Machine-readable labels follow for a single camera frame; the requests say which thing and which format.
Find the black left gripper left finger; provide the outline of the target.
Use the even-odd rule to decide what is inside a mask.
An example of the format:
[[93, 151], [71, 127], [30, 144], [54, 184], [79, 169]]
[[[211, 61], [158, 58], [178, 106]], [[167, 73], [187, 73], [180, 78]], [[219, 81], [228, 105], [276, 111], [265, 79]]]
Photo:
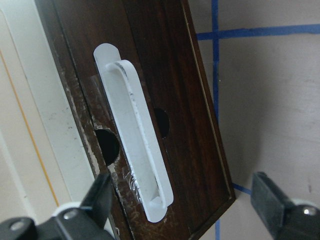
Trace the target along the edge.
[[104, 228], [112, 208], [112, 183], [109, 173], [100, 173], [91, 185], [79, 208]]

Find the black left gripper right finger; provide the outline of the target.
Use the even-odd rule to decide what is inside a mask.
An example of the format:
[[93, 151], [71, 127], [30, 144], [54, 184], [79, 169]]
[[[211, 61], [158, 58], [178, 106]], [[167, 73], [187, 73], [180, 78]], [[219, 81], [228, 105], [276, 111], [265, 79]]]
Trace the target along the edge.
[[293, 201], [262, 171], [253, 174], [250, 200], [267, 227], [281, 227], [286, 211], [294, 206]]

